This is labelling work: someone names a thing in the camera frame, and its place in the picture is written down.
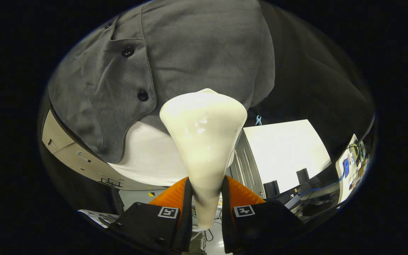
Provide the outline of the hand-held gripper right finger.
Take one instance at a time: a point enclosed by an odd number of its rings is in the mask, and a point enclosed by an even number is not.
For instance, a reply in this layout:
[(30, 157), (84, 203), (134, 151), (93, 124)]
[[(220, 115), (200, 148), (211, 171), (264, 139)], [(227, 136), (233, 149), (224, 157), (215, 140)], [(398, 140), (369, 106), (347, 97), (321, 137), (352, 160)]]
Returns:
[(305, 232), (305, 224), (279, 201), (266, 202), (230, 176), (222, 194), (222, 237), (225, 253), (278, 255)]

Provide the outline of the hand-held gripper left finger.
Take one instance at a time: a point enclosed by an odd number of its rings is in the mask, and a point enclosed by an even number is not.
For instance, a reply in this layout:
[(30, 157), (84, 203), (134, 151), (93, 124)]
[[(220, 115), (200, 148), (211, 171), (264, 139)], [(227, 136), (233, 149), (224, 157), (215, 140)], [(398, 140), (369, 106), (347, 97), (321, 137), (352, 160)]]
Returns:
[(192, 234), (192, 187), (186, 177), (149, 203), (133, 203), (108, 231), (135, 255), (180, 255)]

